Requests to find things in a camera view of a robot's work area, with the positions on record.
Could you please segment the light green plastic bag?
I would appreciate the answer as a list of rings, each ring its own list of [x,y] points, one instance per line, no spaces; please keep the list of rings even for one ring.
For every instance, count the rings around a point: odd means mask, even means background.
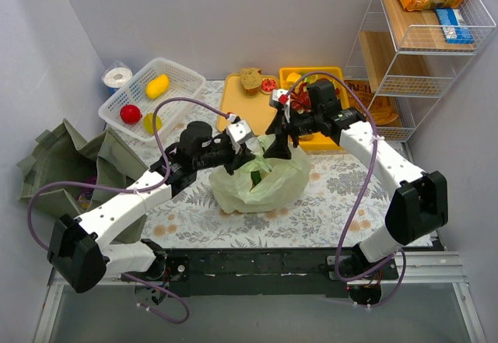
[[[290,147],[290,159],[264,158],[263,152],[275,140],[261,135],[254,142],[256,157],[232,175],[222,166],[209,175],[209,184],[219,207],[233,212],[261,213],[295,202],[309,181],[311,163],[301,147]]]

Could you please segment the white perforated plastic basket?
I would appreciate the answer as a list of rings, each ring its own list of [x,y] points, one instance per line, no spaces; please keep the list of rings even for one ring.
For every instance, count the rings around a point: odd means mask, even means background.
[[[146,95],[147,85],[161,75],[167,76],[170,85],[167,90],[155,99]],[[135,105],[145,117],[151,114],[164,100],[175,97],[186,97],[198,100],[206,84],[203,75],[165,58],[155,58],[135,73],[132,78],[107,99],[98,110],[98,115],[112,128],[145,143],[147,146],[156,144],[153,134],[149,133],[143,121],[137,124],[126,124],[120,116],[125,105]]]

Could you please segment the purple candy bag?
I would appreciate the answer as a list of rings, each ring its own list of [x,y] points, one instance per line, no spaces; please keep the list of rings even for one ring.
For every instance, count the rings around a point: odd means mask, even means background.
[[[95,185],[97,181],[96,176],[89,177],[86,184]],[[83,209],[87,209],[90,206],[94,189],[92,187],[83,187],[77,198],[77,202],[81,205]]]

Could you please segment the olive green canvas bag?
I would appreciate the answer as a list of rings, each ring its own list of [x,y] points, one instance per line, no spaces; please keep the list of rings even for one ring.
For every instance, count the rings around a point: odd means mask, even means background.
[[[43,186],[57,181],[85,183],[96,176],[96,184],[124,189],[136,182],[148,169],[139,156],[112,129],[90,141],[67,121],[36,138],[30,155],[17,163],[23,174],[18,201],[28,204]],[[83,209],[77,202],[82,187],[56,187],[40,195],[34,209],[53,219],[67,214],[76,216],[97,208],[116,194],[94,191],[90,206]]]

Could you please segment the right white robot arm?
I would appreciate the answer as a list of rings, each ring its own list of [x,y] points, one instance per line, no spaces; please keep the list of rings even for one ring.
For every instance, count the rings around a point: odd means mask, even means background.
[[[403,158],[356,108],[342,108],[332,82],[320,79],[307,92],[310,109],[299,113],[287,91],[272,91],[270,105],[276,113],[266,132],[275,140],[264,156],[289,159],[301,136],[321,133],[367,167],[368,177],[381,182],[390,198],[384,224],[356,244],[350,256],[335,259],[337,279],[357,280],[384,265],[398,250],[447,224],[447,180],[442,173],[427,173]]]

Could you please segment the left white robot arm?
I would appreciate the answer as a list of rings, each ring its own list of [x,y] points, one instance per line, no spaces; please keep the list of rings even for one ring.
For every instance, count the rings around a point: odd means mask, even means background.
[[[54,224],[47,259],[70,286],[82,293],[105,276],[130,272],[146,281],[160,280],[166,252],[152,240],[116,243],[117,237],[149,210],[193,184],[199,170],[224,166],[233,173],[255,158],[247,147],[254,134],[246,121],[228,124],[214,135],[203,121],[193,121],[166,155],[130,187],[77,218],[62,216]]]

